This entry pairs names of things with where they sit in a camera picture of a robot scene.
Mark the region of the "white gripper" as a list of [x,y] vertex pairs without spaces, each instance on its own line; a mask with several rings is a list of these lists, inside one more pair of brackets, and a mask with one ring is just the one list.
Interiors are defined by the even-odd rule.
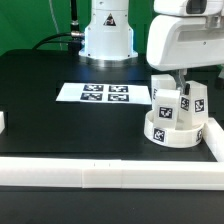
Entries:
[[224,80],[224,28],[207,28],[205,17],[159,15],[149,29],[146,57],[157,70],[175,70],[176,89],[188,95],[188,68],[222,64],[218,78]]

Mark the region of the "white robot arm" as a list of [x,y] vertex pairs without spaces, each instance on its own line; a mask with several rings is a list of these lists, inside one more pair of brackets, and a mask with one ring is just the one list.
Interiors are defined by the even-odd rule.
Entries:
[[[92,0],[82,59],[101,66],[137,57],[128,24],[129,0]],[[224,64],[224,0],[154,0],[146,58],[151,67],[172,70],[187,89],[189,68]]]

